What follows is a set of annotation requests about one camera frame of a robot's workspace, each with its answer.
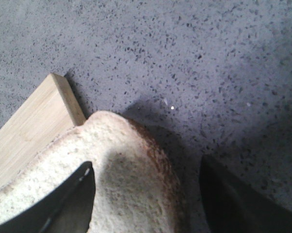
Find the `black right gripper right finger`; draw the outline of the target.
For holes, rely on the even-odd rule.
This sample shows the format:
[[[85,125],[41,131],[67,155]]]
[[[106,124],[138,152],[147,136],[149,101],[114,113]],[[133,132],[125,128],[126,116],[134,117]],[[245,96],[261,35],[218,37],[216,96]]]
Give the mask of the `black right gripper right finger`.
[[[213,233],[292,233],[292,212],[229,172],[213,157],[201,159],[199,184]]]

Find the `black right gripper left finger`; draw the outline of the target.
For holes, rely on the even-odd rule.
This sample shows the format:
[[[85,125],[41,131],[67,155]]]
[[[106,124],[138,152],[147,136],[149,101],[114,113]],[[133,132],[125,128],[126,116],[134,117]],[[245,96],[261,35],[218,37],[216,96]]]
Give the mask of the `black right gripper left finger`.
[[[42,200],[0,224],[0,233],[86,233],[94,198],[94,169],[86,161]]]

